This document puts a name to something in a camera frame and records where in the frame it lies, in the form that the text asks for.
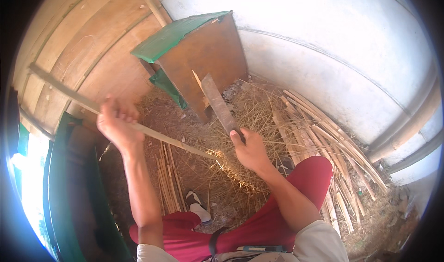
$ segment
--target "hand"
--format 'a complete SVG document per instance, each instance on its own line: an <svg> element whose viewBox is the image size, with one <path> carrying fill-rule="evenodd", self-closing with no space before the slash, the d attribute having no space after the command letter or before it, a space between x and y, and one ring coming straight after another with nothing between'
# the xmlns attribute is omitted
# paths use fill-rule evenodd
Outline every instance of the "hand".
<svg viewBox="0 0 444 262"><path fill-rule="evenodd" d="M246 168L256 172L259 176L263 176L264 171L268 170L270 166L273 167L273 165L267 156L262 137L258 133L243 127L241 132L244 134L245 144L242 143L241 137L235 130L230 132L237 159Z"/></svg>
<svg viewBox="0 0 444 262"><path fill-rule="evenodd" d="M134 104L108 95L100 105L100 115L97 116L97 128L120 151L126 154L143 142L145 134L134 129L139 112Z"/></svg>

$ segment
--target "black strap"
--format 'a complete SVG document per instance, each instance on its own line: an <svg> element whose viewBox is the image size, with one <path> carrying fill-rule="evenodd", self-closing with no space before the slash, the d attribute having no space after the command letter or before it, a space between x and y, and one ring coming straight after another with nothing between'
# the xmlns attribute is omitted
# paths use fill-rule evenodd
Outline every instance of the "black strap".
<svg viewBox="0 0 444 262"><path fill-rule="evenodd" d="M218 240L219 235L228 229L228 226L224 226L220 229L218 229L216 232L213 233L213 235L210 238L210 242L208 243L208 248L210 249L211 253L211 262L214 261L214 256L216 255L216 242Z"/></svg>

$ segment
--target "foot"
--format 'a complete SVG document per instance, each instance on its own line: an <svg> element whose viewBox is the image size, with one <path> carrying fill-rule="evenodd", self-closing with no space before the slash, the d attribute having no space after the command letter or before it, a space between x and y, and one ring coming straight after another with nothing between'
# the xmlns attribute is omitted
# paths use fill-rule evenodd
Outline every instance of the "foot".
<svg viewBox="0 0 444 262"><path fill-rule="evenodd" d="M185 203L187 204L190 212L193 212L199 216L202 224L209 225L213 223L211 215L206 210L204 202L197 193L189 190L185 195Z"/></svg>
<svg viewBox="0 0 444 262"><path fill-rule="evenodd" d="M287 177L294 169L293 160L288 156L279 157L273 161L273 166L284 176Z"/></svg>

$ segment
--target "red pants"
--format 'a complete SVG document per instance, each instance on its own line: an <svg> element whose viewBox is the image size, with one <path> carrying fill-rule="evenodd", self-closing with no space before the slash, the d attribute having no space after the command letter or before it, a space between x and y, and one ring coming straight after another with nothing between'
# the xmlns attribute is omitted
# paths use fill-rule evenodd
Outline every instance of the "red pants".
<svg viewBox="0 0 444 262"><path fill-rule="evenodd" d="M287 180L303 193L314 205L321 208L330 185L332 165L328 159L312 156L300 162ZM180 262L203 261L211 254L208 242L211 234L191 231L200 224L200 218L193 212L176 212L163 217L163 242L165 251ZM130 236L138 242L138 229L131 226ZM236 251L240 246L285 246L292 250L294 237L282 217L278 204L270 196L267 203L244 224L217 240L217 253Z"/></svg>

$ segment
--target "shirt sleeve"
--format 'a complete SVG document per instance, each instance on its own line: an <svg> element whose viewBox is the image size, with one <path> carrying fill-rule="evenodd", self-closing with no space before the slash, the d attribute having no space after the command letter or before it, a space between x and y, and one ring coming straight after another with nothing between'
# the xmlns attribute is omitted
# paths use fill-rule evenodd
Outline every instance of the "shirt sleeve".
<svg viewBox="0 0 444 262"><path fill-rule="evenodd" d="M168 254L163 249L147 244L137 246L137 262L162 261L178 262L177 259Z"/></svg>
<svg viewBox="0 0 444 262"><path fill-rule="evenodd" d="M348 261L341 237L322 220L309 224L297 233L293 254L300 262Z"/></svg>

